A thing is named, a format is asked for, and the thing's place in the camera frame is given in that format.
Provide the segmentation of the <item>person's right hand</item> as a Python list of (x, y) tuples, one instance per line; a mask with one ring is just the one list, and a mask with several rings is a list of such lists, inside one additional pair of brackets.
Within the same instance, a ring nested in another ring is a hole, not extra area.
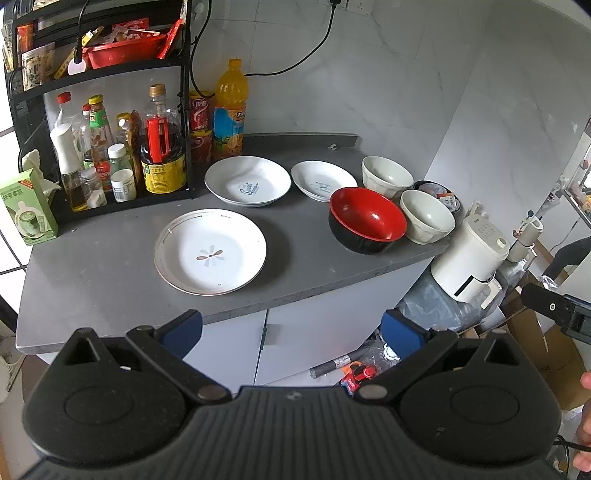
[[(589, 390), (591, 388), (591, 373), (585, 372), (581, 376), (581, 385)], [(591, 445), (591, 402), (587, 400), (583, 406), (581, 421), (577, 428), (576, 438), (580, 445)], [(589, 473), (591, 469), (591, 456), (589, 452), (579, 451), (573, 460), (573, 466), (582, 472)]]

